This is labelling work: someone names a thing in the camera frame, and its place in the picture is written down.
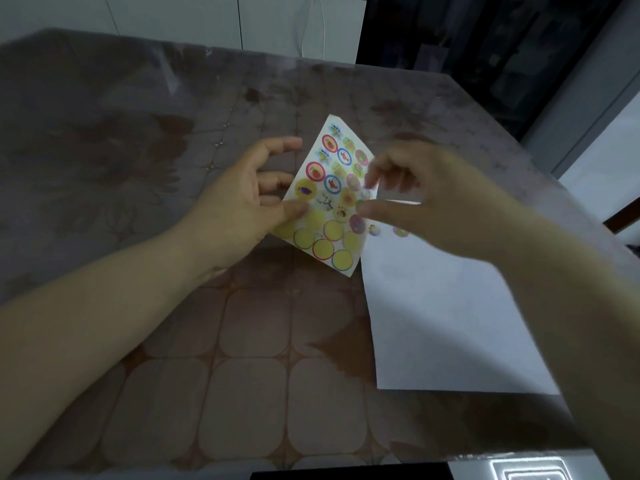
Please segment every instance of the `white cabinet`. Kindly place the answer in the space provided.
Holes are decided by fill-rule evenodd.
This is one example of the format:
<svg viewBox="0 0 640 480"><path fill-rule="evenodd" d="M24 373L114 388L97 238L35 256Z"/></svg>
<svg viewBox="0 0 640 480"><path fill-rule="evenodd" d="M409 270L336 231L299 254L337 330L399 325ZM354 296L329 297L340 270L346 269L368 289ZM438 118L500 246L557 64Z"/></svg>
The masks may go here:
<svg viewBox="0 0 640 480"><path fill-rule="evenodd" d="M242 48L237 0L107 0L120 35Z"/></svg>
<svg viewBox="0 0 640 480"><path fill-rule="evenodd" d="M105 0L0 0L0 41L46 28L116 33Z"/></svg>
<svg viewBox="0 0 640 480"><path fill-rule="evenodd" d="M300 57L300 42L311 0L238 0L243 48ZM322 0L326 38L324 59L353 64L367 3L364 0ZM322 59L323 21L319 0L309 15L305 56Z"/></svg>

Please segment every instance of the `table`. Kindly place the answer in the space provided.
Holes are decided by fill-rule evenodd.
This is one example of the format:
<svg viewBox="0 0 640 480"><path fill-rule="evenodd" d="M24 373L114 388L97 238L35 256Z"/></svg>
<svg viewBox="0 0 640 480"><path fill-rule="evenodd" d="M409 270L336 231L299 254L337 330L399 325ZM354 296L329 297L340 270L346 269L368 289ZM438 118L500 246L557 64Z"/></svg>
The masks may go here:
<svg viewBox="0 0 640 480"><path fill-rule="evenodd" d="M245 146L312 144L328 113L374 153L394 139L455 148L640 282L637 259L446 75L165 45L170 91L158 48L61 31L0 48L3 300L164 231ZM305 156L266 169L294 173ZM359 269L348 279L268 237L80 396L20 471L250 472L584 446L552 399L377 390Z"/></svg>

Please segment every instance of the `white paper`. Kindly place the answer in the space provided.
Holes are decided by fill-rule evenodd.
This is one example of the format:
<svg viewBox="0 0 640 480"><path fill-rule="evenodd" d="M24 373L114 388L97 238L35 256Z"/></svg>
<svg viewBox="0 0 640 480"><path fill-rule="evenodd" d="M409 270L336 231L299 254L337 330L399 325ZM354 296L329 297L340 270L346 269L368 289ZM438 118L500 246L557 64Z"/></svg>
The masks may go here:
<svg viewBox="0 0 640 480"><path fill-rule="evenodd" d="M373 154L337 116L329 115L283 200L308 202L308 213L274 230L279 238L340 273L358 265L369 227L356 203L376 198L364 188Z"/></svg>
<svg viewBox="0 0 640 480"><path fill-rule="evenodd" d="M380 389L559 394L494 266L372 224L362 275Z"/></svg>

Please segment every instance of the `person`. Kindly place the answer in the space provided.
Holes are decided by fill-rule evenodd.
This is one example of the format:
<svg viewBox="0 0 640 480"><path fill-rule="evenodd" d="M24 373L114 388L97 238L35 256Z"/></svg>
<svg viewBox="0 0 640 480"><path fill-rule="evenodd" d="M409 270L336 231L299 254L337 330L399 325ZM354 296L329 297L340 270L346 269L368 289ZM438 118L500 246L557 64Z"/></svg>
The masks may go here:
<svg viewBox="0 0 640 480"><path fill-rule="evenodd" d="M0 310L0 476L64 409L151 333L192 290L304 215L271 195L293 176L258 170L297 150L263 139L165 233L101 258ZM537 215L440 146L398 142L365 178L420 205L360 203L358 213L441 250L492 263L505 278L574 419L612 478L634 476L640 431L640 298L575 236Z"/></svg>

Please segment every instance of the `sticker sheet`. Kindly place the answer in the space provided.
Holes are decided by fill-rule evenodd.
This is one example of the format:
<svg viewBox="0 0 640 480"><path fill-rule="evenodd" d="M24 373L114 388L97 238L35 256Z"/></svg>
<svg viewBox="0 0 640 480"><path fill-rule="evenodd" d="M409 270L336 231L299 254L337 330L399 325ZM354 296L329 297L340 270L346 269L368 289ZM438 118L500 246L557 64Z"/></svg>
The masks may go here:
<svg viewBox="0 0 640 480"><path fill-rule="evenodd" d="M309 211L274 234L351 276L369 233L369 222L356 214L356 204L378 193L377 188L364 188L372 158L344 121L329 115L284 196L308 202Z"/></svg>

